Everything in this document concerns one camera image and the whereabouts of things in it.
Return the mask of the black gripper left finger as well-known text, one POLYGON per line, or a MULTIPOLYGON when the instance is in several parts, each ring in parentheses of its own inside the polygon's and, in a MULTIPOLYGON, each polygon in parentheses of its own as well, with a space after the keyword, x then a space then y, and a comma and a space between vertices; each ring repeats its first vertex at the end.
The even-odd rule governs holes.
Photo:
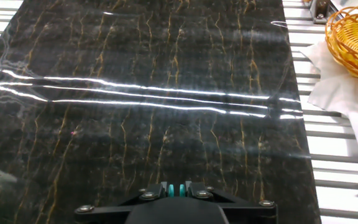
POLYGON ((130 212, 138 205, 167 198, 167 182, 152 184, 146 189, 139 189, 114 206, 95 207, 82 205, 75 209, 74 220, 77 223, 124 223, 130 212))

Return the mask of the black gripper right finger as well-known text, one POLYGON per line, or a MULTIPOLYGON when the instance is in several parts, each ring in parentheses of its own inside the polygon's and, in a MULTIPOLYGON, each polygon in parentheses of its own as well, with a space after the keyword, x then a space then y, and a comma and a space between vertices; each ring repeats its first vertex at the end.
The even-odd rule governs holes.
POLYGON ((270 200, 258 203, 229 194, 202 182, 185 182, 186 196, 216 205, 227 223, 277 224, 277 205, 270 200))

